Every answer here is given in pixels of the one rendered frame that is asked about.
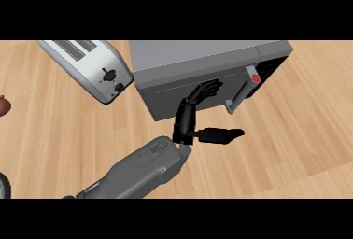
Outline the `silver toaster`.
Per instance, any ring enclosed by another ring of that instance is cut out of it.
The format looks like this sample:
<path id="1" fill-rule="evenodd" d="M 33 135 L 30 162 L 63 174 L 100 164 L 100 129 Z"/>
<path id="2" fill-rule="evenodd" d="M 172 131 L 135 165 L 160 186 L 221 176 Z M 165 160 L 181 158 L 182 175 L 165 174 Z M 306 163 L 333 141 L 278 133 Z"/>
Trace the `silver toaster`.
<path id="1" fill-rule="evenodd" d="M 94 98 L 108 105 L 135 80 L 107 40 L 41 40 L 39 45 Z"/>

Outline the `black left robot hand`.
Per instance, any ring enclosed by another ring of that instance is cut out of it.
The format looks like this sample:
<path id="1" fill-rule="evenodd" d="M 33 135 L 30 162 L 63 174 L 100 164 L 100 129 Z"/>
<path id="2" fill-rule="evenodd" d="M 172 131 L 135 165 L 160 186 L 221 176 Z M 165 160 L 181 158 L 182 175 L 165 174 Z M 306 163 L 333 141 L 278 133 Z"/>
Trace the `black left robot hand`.
<path id="1" fill-rule="evenodd" d="M 194 144 L 194 138 L 201 143 L 228 145 L 238 137 L 246 135 L 243 129 L 197 128 L 197 106 L 209 98 L 218 95 L 222 82 L 215 79 L 201 83 L 190 96 L 182 99 L 175 122 L 173 141 L 184 145 Z"/>

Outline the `brown round object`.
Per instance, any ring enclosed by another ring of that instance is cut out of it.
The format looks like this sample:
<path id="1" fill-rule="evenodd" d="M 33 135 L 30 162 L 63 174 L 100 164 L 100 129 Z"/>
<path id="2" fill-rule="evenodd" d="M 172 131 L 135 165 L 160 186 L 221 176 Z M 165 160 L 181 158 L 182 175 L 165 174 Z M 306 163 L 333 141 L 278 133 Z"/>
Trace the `brown round object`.
<path id="1" fill-rule="evenodd" d="M 11 101 L 0 95 L 0 117 L 11 112 Z"/>

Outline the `grey microwave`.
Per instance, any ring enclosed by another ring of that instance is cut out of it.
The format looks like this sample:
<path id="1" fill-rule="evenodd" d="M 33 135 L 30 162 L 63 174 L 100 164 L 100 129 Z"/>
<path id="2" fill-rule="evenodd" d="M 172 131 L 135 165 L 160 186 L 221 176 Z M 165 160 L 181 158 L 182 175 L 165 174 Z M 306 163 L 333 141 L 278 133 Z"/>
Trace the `grey microwave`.
<path id="1" fill-rule="evenodd" d="M 293 47 L 286 40 L 134 40 L 131 50 L 135 84 L 178 81 L 244 66 L 250 79 L 224 103 L 234 111 L 271 78 Z"/>

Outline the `grey curved object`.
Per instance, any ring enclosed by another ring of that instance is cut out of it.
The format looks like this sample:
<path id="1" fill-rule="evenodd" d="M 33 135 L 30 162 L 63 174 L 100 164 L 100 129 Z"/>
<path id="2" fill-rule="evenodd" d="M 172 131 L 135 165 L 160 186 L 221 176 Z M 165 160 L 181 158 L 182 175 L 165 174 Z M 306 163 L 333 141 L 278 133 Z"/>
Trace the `grey curved object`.
<path id="1" fill-rule="evenodd" d="M 11 182 L 4 173 L 0 173 L 0 199 L 11 199 Z"/>

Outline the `grey microwave door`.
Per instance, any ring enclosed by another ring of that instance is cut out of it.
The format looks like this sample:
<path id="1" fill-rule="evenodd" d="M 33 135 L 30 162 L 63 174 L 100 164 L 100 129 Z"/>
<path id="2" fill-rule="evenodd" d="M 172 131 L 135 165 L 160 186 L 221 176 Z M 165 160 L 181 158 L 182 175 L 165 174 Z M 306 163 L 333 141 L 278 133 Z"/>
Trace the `grey microwave door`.
<path id="1" fill-rule="evenodd" d="M 227 100 L 231 100 L 237 96 L 241 86 L 250 79 L 244 66 L 206 75 L 182 78 L 178 81 L 163 79 L 160 82 L 151 82 L 150 84 L 137 83 L 141 97 L 156 121 L 166 120 L 178 115 L 178 107 L 182 99 L 190 96 L 201 83 L 213 79 L 219 79 L 222 86 L 218 95 L 207 98 L 197 106 L 197 110 L 204 110 L 222 105 Z"/>

